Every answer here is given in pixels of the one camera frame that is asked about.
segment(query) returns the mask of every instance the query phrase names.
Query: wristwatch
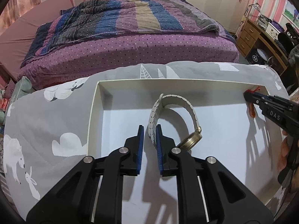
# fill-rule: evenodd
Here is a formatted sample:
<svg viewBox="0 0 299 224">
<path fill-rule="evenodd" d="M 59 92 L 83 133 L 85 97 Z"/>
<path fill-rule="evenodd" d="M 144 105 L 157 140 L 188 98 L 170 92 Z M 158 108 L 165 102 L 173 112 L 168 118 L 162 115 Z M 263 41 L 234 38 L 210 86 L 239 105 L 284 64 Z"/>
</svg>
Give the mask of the wristwatch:
<svg viewBox="0 0 299 224">
<path fill-rule="evenodd" d="M 190 102 L 179 96 L 179 95 L 166 95 L 161 94 L 159 99 L 155 102 L 152 111 L 150 113 L 149 117 L 149 127 L 148 127 L 148 134 L 151 138 L 154 146 L 156 147 L 156 126 L 159 119 L 159 116 L 162 112 L 162 110 L 167 105 L 179 105 L 185 108 L 189 114 L 191 115 L 193 125 L 194 125 L 194 132 L 188 135 L 180 144 L 177 145 L 178 148 L 184 149 L 189 151 L 192 147 L 196 145 L 197 142 L 199 142 L 202 138 L 201 136 L 201 127 L 198 123 L 198 118 L 196 115 L 196 112 L 193 108 L 193 106 L 190 104 Z"/>
</svg>

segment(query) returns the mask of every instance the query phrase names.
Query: wooden desk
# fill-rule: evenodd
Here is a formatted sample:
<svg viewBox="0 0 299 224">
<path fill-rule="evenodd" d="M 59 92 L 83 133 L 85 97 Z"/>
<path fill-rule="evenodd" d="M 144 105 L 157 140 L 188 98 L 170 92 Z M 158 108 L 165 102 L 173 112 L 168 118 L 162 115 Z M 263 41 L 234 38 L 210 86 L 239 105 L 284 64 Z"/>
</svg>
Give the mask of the wooden desk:
<svg viewBox="0 0 299 224">
<path fill-rule="evenodd" d="M 274 40 L 266 33 L 266 31 L 264 31 L 250 19 L 247 19 L 243 26 L 241 35 L 237 39 L 238 50 L 244 56 L 244 58 L 246 58 L 252 48 L 259 48 L 258 43 L 263 43 L 268 48 L 270 53 L 277 59 L 279 64 L 275 65 L 274 69 L 279 76 L 282 76 L 288 68 L 287 65 L 289 63 L 287 56 L 277 46 Z"/>
</svg>

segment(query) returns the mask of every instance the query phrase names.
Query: pink curtain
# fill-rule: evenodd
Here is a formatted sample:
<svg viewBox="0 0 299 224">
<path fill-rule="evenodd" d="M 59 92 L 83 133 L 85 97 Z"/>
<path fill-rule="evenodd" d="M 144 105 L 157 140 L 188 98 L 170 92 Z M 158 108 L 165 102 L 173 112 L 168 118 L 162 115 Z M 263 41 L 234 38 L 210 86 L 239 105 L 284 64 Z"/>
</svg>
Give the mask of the pink curtain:
<svg viewBox="0 0 299 224">
<path fill-rule="evenodd" d="M 0 15 L 0 35 L 20 16 L 39 3 L 40 0 L 9 0 Z"/>
</svg>

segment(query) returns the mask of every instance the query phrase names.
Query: red string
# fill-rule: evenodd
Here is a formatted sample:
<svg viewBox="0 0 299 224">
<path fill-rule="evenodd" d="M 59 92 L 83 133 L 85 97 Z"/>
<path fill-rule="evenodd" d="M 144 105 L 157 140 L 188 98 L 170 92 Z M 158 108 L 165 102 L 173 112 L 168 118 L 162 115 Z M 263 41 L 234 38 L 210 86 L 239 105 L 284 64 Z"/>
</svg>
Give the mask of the red string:
<svg viewBox="0 0 299 224">
<path fill-rule="evenodd" d="M 250 89 L 248 89 L 246 92 L 251 92 L 251 93 L 254 93 L 254 92 L 256 92 L 256 91 L 259 91 L 261 89 L 261 87 L 260 86 L 258 86 L 255 90 L 250 90 Z"/>
</svg>

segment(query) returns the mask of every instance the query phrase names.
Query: painting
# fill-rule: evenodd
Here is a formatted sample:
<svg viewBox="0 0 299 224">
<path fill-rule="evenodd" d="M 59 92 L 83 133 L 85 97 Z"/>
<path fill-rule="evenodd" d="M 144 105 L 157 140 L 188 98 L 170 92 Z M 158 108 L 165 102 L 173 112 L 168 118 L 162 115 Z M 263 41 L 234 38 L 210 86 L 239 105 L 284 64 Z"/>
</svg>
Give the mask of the painting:
<svg viewBox="0 0 299 224">
<path fill-rule="evenodd" d="M 286 2 L 286 8 L 284 10 L 284 16 L 299 29 L 299 13 L 292 3 Z"/>
</svg>

